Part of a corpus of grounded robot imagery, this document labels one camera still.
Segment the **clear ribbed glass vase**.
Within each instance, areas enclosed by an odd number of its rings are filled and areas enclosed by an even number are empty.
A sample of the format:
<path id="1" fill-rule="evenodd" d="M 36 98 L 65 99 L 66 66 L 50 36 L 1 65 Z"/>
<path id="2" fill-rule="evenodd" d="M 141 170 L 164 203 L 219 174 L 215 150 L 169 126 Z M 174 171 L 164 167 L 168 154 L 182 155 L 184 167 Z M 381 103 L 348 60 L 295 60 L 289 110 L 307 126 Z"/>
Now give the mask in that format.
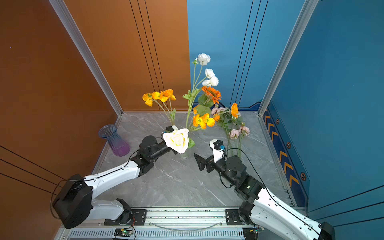
<path id="1" fill-rule="evenodd" d="M 192 147 L 188 147 L 188 148 L 186 149 L 186 151 L 185 151 L 183 154 L 180 154 L 180 158 L 181 158 L 182 160 L 191 158 L 192 155 L 193 155 L 193 147 L 194 147 L 194 146 L 192 146 Z"/>

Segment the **cream white rose stem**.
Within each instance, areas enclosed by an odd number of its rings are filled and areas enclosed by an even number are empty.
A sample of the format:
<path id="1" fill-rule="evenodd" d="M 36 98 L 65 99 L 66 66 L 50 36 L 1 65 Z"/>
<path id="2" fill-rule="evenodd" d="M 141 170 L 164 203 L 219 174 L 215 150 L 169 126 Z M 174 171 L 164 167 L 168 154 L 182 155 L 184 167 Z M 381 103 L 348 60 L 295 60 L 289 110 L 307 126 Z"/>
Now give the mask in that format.
<path id="1" fill-rule="evenodd" d="M 164 133 L 163 139 L 168 148 L 171 148 L 179 154 L 184 154 L 187 149 L 196 145 L 189 137 L 189 129 L 177 129 L 170 133 Z"/>

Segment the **orange gerbera flower stem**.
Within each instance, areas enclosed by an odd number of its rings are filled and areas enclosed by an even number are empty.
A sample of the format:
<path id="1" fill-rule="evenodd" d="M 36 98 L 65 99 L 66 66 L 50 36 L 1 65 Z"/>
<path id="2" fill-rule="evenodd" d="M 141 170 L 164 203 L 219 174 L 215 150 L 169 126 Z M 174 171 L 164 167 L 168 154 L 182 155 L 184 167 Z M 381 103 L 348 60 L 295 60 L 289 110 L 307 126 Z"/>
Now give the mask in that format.
<path id="1" fill-rule="evenodd" d="M 218 105 L 221 100 L 221 93 L 213 87 L 202 87 L 202 94 L 199 95 L 198 104 L 193 108 L 194 115 L 200 115 L 211 113 L 211 108 L 214 105 Z"/>

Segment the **orange poppy flower stem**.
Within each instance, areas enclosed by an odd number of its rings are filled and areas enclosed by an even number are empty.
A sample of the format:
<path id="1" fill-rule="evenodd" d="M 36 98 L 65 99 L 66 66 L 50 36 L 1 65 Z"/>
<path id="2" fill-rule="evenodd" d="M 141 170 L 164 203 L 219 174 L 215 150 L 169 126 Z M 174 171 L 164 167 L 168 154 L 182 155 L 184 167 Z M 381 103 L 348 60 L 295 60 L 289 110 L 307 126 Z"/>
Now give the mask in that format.
<path id="1" fill-rule="evenodd" d="M 149 107 L 156 103 L 166 114 L 171 125 L 175 124 L 176 109 L 172 106 L 172 101 L 176 100 L 174 90 L 168 89 L 160 92 L 145 93 L 142 99 Z"/>

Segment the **purple glass vase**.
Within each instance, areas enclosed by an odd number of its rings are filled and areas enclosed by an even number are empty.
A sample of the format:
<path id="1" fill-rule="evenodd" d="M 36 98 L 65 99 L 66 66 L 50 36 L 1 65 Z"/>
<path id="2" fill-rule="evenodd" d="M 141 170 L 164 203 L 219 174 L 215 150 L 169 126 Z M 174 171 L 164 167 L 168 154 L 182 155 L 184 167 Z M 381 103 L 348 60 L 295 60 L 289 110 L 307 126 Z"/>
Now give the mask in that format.
<path id="1" fill-rule="evenodd" d="M 117 157 L 123 157 L 130 152 L 130 145 L 118 134 L 118 127 L 115 125 L 106 125 L 102 127 L 98 135 L 106 140 Z"/>

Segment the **white ranunculus flower stem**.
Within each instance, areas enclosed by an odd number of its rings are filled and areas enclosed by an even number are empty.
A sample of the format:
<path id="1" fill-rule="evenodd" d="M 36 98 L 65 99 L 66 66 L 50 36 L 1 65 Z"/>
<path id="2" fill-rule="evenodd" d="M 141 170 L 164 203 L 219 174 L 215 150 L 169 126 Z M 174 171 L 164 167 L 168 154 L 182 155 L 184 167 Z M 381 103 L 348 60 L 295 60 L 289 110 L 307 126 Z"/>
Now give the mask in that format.
<path id="1" fill-rule="evenodd" d="M 192 87 L 183 98 L 188 101 L 188 111 L 186 127 L 192 129 L 191 123 L 193 120 L 193 108 L 198 104 L 199 95 L 202 94 L 202 87 L 216 87 L 219 85 L 219 79 L 216 77 L 212 69 L 208 69 L 207 65 L 211 62 L 211 57 L 207 54 L 199 54 L 195 60 L 193 60 L 193 79 Z"/>

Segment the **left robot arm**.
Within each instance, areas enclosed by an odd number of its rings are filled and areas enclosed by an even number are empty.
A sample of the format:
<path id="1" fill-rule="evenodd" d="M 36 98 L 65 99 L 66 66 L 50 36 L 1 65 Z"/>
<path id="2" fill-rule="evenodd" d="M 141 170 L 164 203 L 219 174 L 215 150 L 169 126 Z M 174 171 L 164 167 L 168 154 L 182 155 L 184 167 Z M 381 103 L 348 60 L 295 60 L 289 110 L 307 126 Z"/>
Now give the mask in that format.
<path id="1" fill-rule="evenodd" d="M 53 200 L 52 207 L 66 229 L 75 228 L 89 220 L 130 224 L 132 209 L 123 199 L 103 201 L 97 200 L 97 196 L 146 174 L 159 157 L 171 150 L 165 141 L 158 142 L 156 137 L 146 136 L 135 156 L 126 163 L 95 175 L 71 176 Z"/>

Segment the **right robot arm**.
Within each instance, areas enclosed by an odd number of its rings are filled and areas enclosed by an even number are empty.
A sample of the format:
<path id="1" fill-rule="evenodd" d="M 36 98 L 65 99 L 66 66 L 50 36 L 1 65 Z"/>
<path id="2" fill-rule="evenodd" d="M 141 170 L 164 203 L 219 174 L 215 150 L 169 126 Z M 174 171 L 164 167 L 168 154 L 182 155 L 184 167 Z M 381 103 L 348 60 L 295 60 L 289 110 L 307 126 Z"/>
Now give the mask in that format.
<path id="1" fill-rule="evenodd" d="M 217 171 L 244 200 L 238 209 L 245 225 L 260 225 L 285 240 L 334 240 L 335 229 L 327 222 L 318 223 L 299 213 L 260 181 L 247 173 L 238 156 L 215 160 L 194 154 L 200 171 Z"/>

